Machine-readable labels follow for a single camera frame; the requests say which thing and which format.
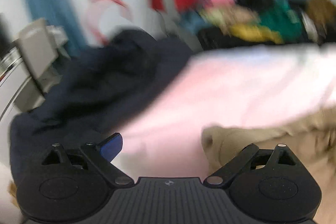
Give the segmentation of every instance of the white logo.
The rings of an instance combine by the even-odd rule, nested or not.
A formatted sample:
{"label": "white logo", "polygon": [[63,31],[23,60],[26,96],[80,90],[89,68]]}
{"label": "white logo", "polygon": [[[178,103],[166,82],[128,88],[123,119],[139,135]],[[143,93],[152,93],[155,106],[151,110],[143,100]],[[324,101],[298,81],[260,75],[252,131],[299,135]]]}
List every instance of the white logo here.
{"label": "white logo", "polygon": [[172,180],[167,180],[167,181],[165,182],[165,184],[166,184],[167,186],[170,186],[170,185],[173,185],[174,182],[173,182]]}

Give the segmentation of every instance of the khaki garment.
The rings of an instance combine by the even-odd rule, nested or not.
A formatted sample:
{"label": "khaki garment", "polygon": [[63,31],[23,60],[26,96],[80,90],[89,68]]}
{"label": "khaki garment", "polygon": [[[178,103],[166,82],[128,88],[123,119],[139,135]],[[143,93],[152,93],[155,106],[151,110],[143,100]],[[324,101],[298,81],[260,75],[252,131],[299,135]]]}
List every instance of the khaki garment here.
{"label": "khaki garment", "polygon": [[277,128],[207,128],[202,146],[213,173],[233,159],[245,146],[255,143],[273,149],[284,143],[301,160],[322,190],[322,202],[314,220],[336,223],[336,107],[322,109]]}

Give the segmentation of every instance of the dark navy cloth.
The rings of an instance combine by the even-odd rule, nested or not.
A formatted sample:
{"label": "dark navy cloth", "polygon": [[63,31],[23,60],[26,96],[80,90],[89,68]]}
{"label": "dark navy cloth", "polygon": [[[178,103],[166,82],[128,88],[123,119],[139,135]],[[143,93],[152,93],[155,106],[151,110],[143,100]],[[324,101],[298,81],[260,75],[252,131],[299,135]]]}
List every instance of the dark navy cloth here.
{"label": "dark navy cloth", "polygon": [[14,118],[10,164],[16,185],[30,160],[53,143],[68,149],[102,141],[149,105],[191,55],[178,38],[157,41],[140,30],[125,30],[108,46],[84,51],[40,107]]}

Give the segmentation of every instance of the beige cloth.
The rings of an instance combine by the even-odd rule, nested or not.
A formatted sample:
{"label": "beige cloth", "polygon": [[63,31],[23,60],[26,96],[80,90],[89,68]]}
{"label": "beige cloth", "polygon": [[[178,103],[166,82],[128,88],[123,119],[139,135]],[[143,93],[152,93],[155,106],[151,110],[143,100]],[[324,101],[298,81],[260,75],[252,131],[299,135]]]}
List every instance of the beige cloth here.
{"label": "beige cloth", "polygon": [[336,223],[336,107],[300,118],[277,128],[207,128],[202,146],[213,173],[233,159],[245,146],[255,143],[273,149],[284,143],[306,166],[322,190],[322,202],[314,220]]}

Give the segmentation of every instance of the pile of clothes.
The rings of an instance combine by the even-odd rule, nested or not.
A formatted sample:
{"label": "pile of clothes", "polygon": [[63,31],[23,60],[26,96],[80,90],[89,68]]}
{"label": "pile of clothes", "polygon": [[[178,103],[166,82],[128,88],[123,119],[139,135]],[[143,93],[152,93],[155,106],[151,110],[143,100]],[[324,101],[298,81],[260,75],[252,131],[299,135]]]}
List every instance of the pile of clothes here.
{"label": "pile of clothes", "polygon": [[330,0],[200,0],[212,27],[198,32],[204,50],[334,41],[336,6]]}

